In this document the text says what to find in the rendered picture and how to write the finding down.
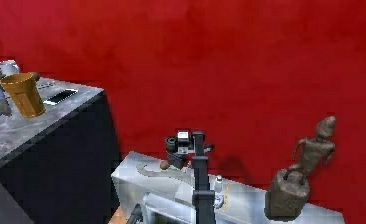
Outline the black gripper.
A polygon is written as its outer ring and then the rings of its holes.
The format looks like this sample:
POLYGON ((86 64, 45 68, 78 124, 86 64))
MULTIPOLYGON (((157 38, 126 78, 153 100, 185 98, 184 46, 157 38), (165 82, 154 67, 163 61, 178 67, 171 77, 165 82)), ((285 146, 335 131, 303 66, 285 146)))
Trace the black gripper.
POLYGON ((169 136, 165 139, 165 147, 168 164, 182 169, 187 161, 189 141, 169 136))

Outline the grey curved knife blade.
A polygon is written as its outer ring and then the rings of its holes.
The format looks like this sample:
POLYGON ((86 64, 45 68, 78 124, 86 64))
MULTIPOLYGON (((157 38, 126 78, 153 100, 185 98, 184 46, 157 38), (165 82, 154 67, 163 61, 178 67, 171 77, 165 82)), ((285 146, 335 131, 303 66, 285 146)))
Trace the grey curved knife blade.
POLYGON ((180 170, 167 169, 167 170, 162 170, 162 171, 152 171, 152 170, 146 169, 145 163, 138 164, 136 166, 136 169, 141 175, 147 176, 147 177, 173 178, 173 179, 177 179, 182 182, 185 182, 191 186, 193 186, 195 183, 195 178, 191 174, 188 174, 188 173, 180 171, 180 170))

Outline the silver white worktop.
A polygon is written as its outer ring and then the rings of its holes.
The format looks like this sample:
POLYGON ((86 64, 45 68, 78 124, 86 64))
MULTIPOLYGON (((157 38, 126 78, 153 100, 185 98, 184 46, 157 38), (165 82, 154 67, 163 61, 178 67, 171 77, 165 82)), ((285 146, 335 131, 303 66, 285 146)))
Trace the silver white worktop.
MULTIPOLYGON (((130 217, 136 204, 141 206, 142 224, 196 224, 196 211, 192 205, 191 186, 177 179, 147 177, 136 166, 146 164, 147 170, 162 171, 159 159, 131 152, 112 173, 120 205, 126 217, 130 217)), ((180 171, 194 173, 189 168, 180 171)), ((345 224, 343 215, 337 211, 307 204, 293 221, 274 221, 264 214, 265 192, 261 189, 231 180, 223 180, 222 194, 229 183, 226 211, 223 199, 215 210, 216 224, 345 224)))

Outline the thin yellow stick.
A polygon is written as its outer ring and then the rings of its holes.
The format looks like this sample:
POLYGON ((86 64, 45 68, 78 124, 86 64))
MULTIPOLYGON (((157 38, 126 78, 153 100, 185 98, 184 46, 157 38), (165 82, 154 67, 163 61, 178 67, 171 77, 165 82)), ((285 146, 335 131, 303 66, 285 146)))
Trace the thin yellow stick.
POLYGON ((225 185, 225 190, 224 190, 224 203, 223 203, 223 206, 222 206, 222 210, 223 211, 226 211, 226 208, 227 208, 227 203, 228 203, 228 196, 229 196, 229 183, 227 183, 225 185))

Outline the small black angled object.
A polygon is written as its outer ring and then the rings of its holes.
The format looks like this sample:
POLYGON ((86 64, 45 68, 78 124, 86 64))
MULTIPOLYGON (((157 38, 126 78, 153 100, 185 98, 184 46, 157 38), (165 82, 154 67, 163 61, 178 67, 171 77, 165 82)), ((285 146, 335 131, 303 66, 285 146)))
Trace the small black angled object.
POLYGON ((141 211, 141 206, 136 204, 131 212, 130 217, 127 219, 126 224, 139 224, 143 221, 143 215, 141 211))

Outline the brown figure statue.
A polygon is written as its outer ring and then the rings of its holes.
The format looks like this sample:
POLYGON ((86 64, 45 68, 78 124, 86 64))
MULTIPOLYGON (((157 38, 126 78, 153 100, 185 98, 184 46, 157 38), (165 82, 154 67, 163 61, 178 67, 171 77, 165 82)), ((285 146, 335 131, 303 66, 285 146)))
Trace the brown figure statue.
POLYGON ((308 177, 324 161, 327 164, 335 152, 330 140, 337 119, 328 116, 318 122, 314 137, 299 139, 292 150, 294 164, 279 170, 265 194, 265 216, 275 221, 295 220, 310 196, 308 177))

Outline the black cabinet grey marble top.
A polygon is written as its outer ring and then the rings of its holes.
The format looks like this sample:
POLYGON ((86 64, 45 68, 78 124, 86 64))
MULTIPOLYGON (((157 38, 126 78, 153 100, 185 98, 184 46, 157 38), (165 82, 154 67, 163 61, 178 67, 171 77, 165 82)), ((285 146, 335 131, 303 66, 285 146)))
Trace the black cabinet grey marble top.
POLYGON ((0 224, 107 224, 119 155, 105 91, 48 78, 37 87, 44 100, 77 93, 35 118, 0 116, 0 224))

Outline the orange brown cup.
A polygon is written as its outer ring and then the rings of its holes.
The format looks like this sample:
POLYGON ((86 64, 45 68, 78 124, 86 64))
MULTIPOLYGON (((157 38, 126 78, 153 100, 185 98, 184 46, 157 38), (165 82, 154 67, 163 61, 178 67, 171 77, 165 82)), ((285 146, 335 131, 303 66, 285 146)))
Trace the orange brown cup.
POLYGON ((9 94, 24 118, 38 117, 45 112, 45 107, 32 73, 6 76, 1 79, 0 84, 9 94))

